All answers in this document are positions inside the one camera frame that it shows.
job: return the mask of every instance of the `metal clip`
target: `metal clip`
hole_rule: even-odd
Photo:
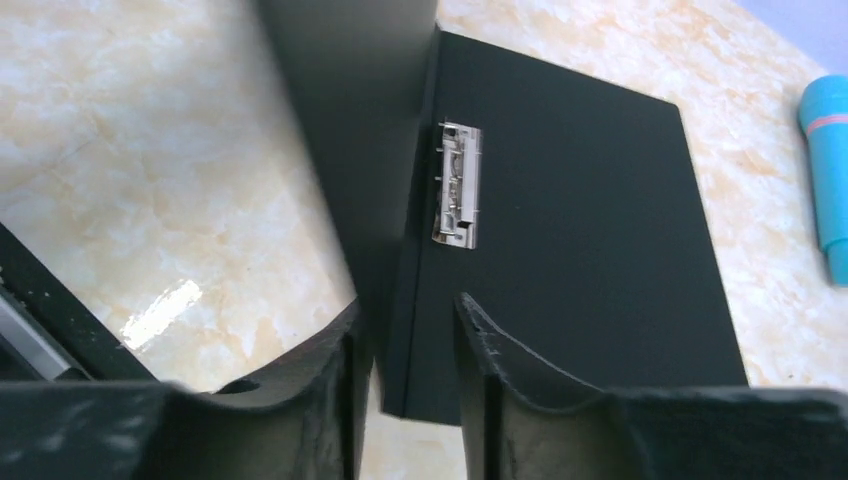
[[[442,127],[442,175],[433,240],[473,250],[477,246],[482,132],[458,123]]]

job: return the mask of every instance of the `blue cylindrical object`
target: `blue cylindrical object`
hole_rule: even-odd
[[[810,146],[819,246],[833,282],[848,286],[848,77],[808,85],[798,116]]]

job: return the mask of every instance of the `pink stripe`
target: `pink stripe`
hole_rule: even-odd
[[[826,117],[817,118],[807,127],[807,135],[813,133],[813,130],[825,125],[833,125],[834,123],[848,123],[848,114],[840,113],[836,115],[828,115]]]

